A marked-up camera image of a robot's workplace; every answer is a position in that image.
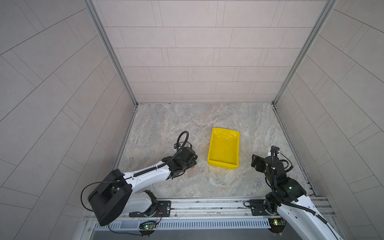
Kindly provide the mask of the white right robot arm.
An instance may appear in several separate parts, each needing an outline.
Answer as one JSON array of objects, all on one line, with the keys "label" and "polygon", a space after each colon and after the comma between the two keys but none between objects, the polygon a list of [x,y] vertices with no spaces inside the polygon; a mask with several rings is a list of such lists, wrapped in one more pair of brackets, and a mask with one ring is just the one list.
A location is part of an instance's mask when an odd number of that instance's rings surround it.
[{"label": "white right robot arm", "polygon": [[265,175],[271,188],[264,203],[266,213],[281,216],[303,240],[342,239],[315,207],[305,189],[288,177],[287,173],[294,166],[280,148],[271,146],[265,158],[252,155],[251,166]]}]

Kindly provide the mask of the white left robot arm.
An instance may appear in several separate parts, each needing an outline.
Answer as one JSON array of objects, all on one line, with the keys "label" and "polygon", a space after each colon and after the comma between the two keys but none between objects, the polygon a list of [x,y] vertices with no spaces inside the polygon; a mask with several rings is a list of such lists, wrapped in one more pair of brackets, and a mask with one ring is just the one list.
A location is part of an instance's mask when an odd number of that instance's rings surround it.
[{"label": "white left robot arm", "polygon": [[121,215],[155,216],[159,201],[145,188],[171,180],[197,164],[198,156],[190,147],[183,147],[174,156],[134,172],[111,171],[88,196],[100,226],[107,226]]}]

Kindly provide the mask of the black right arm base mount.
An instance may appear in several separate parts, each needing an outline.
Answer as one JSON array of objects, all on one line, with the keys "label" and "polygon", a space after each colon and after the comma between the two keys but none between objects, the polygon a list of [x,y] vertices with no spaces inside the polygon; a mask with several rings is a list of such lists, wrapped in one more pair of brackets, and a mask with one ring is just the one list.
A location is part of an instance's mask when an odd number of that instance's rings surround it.
[{"label": "black right arm base mount", "polygon": [[247,200],[244,207],[251,209],[253,216],[276,216],[277,205],[270,200]]}]

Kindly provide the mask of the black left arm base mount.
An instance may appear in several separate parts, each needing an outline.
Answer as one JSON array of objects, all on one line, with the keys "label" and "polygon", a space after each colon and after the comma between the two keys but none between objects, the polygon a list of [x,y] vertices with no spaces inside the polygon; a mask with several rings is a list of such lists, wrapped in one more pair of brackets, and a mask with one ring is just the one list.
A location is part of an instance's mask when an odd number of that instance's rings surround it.
[{"label": "black left arm base mount", "polygon": [[155,195],[145,190],[140,194],[133,194],[127,203],[127,211],[130,218],[151,218],[157,215],[169,217],[171,201],[158,200]]}]

